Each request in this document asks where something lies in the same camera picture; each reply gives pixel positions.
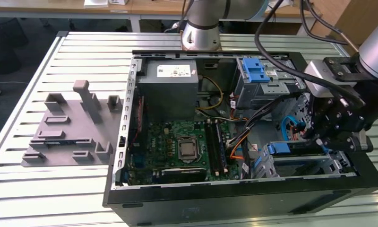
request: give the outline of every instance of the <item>open computer tower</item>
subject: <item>open computer tower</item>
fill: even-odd
[[[367,153],[303,146],[309,99],[257,52],[134,52],[104,206],[143,226],[315,213],[376,191]]]

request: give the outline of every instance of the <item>wooden desk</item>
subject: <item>wooden desk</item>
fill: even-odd
[[[179,20],[182,9],[183,3],[174,0],[130,0],[127,5],[111,4],[108,8],[99,9],[84,9],[84,0],[0,0],[0,17],[130,19],[134,32],[140,32],[142,19]],[[301,23],[299,7],[280,8],[276,17],[279,23]],[[312,28],[316,20],[309,12],[307,18]],[[261,22],[263,18],[249,21]]]
[[[183,0],[134,0],[134,14],[182,15]],[[307,18],[312,17],[311,12],[305,11]],[[276,16],[281,18],[300,18],[299,6],[285,6],[277,9]]]

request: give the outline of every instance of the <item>metal frame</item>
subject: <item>metal frame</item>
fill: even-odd
[[[50,49],[15,111],[0,133],[0,227],[99,225],[126,226],[112,209],[102,206],[108,166],[24,168],[28,140],[46,111],[47,92],[71,97],[72,82],[87,79],[100,96],[126,96],[132,50],[180,50],[179,34],[70,32]],[[221,35],[223,50],[256,51],[253,35]],[[341,56],[332,44],[308,37],[264,35],[268,51],[301,52],[307,61]],[[369,154],[378,170],[378,121],[368,135],[376,150]],[[176,226],[316,227],[378,226],[378,191],[353,197],[312,215],[245,218]]]
[[[115,13],[50,13],[50,12],[20,12],[20,11],[0,11],[0,17],[24,17],[24,18],[79,18],[79,19],[128,19],[132,24],[132,32],[142,32],[140,20],[180,20],[180,15],[148,15],[148,14],[128,14],[123,12],[124,10],[118,10]],[[221,21],[248,21],[248,22],[261,22],[264,18],[252,20],[235,20],[235,19],[221,19]],[[301,18],[293,17],[279,17],[276,19],[277,23],[300,23]],[[313,17],[307,18],[308,28],[312,29],[316,23]],[[297,35],[308,35],[303,26],[299,30]]]

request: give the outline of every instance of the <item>aluminum workbench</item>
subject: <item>aluminum workbench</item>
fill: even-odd
[[[80,99],[75,80],[87,79],[99,99],[124,98],[132,50],[179,50],[179,34],[71,32],[56,37],[15,111],[0,133],[0,227],[123,227],[103,208],[108,166],[32,167],[20,165],[38,129],[50,92]],[[221,35],[224,50],[256,51],[252,35]],[[269,51],[301,52],[307,60],[345,55],[343,49],[300,36],[264,36]],[[376,147],[369,155],[378,169],[378,121],[368,132]],[[353,197],[317,214],[200,222],[180,226],[378,226],[378,191]]]

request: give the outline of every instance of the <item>cable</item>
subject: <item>cable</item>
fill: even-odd
[[[191,0],[191,2],[189,2],[189,4],[188,4],[187,11],[186,11],[186,13],[184,13],[187,0],[184,1],[184,5],[183,5],[183,14],[182,14],[182,15],[183,15],[183,17],[182,17],[182,20],[179,21],[178,33],[180,33],[180,31],[182,31],[182,25],[183,25],[184,19],[186,19],[187,15],[188,15],[188,12],[189,12],[189,9],[191,9],[191,7],[192,7],[193,3],[195,3],[195,0]]]
[[[276,13],[273,14],[273,23],[276,23]]]
[[[313,17],[317,19],[317,21],[327,27],[329,28],[332,31],[335,31],[337,34],[340,34],[343,36],[343,38],[347,40],[347,43],[352,46],[352,48],[355,49],[356,52],[359,52],[359,47],[356,46],[356,44],[352,42],[352,40],[349,39],[349,37],[347,36],[347,34],[332,24],[329,24],[317,14],[315,8],[312,7],[311,1],[305,0],[307,5],[308,5],[308,10],[311,11],[311,14],[313,15]]]
[[[30,84],[28,82],[20,82],[20,81],[8,81],[8,82],[0,82],[0,84]]]
[[[284,117],[283,124],[281,124],[281,130],[283,130],[284,140],[289,141],[289,137],[288,137],[288,133],[287,133],[287,127],[285,127],[287,120],[291,120],[295,124],[299,124],[299,121],[296,120],[296,118],[293,116]]]
[[[339,98],[339,99],[343,99],[345,98],[347,100],[349,100],[351,102],[353,102],[353,104],[357,106],[357,107],[363,107],[365,105],[364,101],[360,99],[360,97],[357,97],[356,95],[353,95],[347,89],[344,89],[343,87],[340,87],[339,85],[331,83],[329,81],[321,79],[321,78],[317,78],[301,71],[297,71],[296,69],[292,69],[289,68],[288,66],[285,66],[280,61],[277,61],[272,56],[271,54],[268,53],[267,49],[264,48],[261,42],[260,42],[260,34],[261,34],[261,31],[265,27],[265,25],[268,24],[268,21],[271,20],[273,14],[276,13],[276,10],[277,8],[280,7],[281,3],[284,2],[284,0],[279,0],[269,15],[267,16],[267,18],[264,19],[259,29],[257,29],[257,32],[255,34],[255,43],[256,43],[256,46],[259,48],[259,51],[260,53],[264,55],[264,57],[267,58],[267,60],[279,68],[281,69],[283,71],[285,71],[287,73],[300,77],[301,79],[317,84],[317,85],[321,85],[323,87],[327,87],[332,92],[333,92],[333,95]]]
[[[251,169],[251,157],[249,157],[249,148],[248,148],[248,139],[241,143],[244,164],[243,164],[243,179],[249,179],[249,169]]]
[[[224,99],[224,93],[223,93],[223,90],[221,90],[220,86],[217,85],[217,83],[216,83],[209,77],[207,77],[207,76],[203,76],[203,77],[204,77],[205,79],[208,79],[208,80],[212,82],[212,84],[215,84],[215,86],[217,87],[217,89],[219,89],[219,91],[220,91],[220,101],[219,101],[219,103],[217,103],[216,105],[213,105],[213,106],[197,107],[196,109],[197,109],[197,110],[211,110],[211,109],[213,109],[213,108],[217,108],[217,107],[221,105],[223,99]]]
[[[336,28],[332,24],[329,24],[329,23],[320,17],[320,15],[317,14],[317,12],[316,12],[316,10],[315,10],[312,4],[311,4],[311,1],[309,1],[309,0],[305,0],[305,2],[307,2],[307,5],[308,5],[308,10],[309,10],[311,14],[313,15],[313,17],[317,19],[317,21],[319,21],[327,28],[329,28],[332,31],[335,31],[337,34],[341,34],[343,31],[341,31],[339,28]]]
[[[228,145],[232,145],[240,138],[245,137],[247,133],[249,133],[252,127],[255,126],[255,122],[260,120],[267,114],[271,113],[275,106],[285,99],[299,97],[301,93],[292,93],[289,95],[283,95],[277,97],[275,100],[272,100],[268,104],[265,104],[252,115],[249,120],[245,123],[245,130],[241,132],[240,135],[237,135],[235,138],[231,139]]]
[[[208,99],[208,104],[209,106],[213,106],[211,99]],[[216,110],[216,108],[213,108],[212,110],[215,111],[219,117],[223,117],[221,114],[219,113],[219,110]]]
[[[197,110],[197,111],[208,118],[221,119],[221,120],[225,120],[225,121],[229,121],[229,122],[240,122],[239,120],[232,120],[232,119],[228,119],[225,117],[215,117],[212,115],[208,115],[203,110]]]
[[[235,153],[236,153],[236,150],[237,150],[237,147],[240,146],[240,144],[243,143],[243,141],[245,140],[247,136],[240,140],[240,142],[237,143],[237,145],[235,146],[233,150],[232,150],[232,153],[229,155],[231,158],[237,158],[237,159],[243,159],[243,157],[240,156],[235,156]]]
[[[240,118],[236,118],[236,117],[233,116],[233,113],[235,113],[235,109],[232,109],[232,111],[229,112],[229,118],[231,118],[232,120],[241,120]]]
[[[300,15],[301,15],[301,24],[303,24],[304,30],[305,30],[305,32],[308,33],[308,36],[309,36],[309,37],[312,37],[312,38],[315,38],[315,39],[317,39],[317,40],[329,42],[329,43],[341,44],[341,45],[348,45],[348,42],[339,41],[339,40],[336,40],[336,39],[329,39],[329,38],[317,36],[317,35],[315,35],[315,34],[312,33],[311,29],[308,28],[308,23],[307,23],[307,19],[305,19],[303,1],[300,2]]]

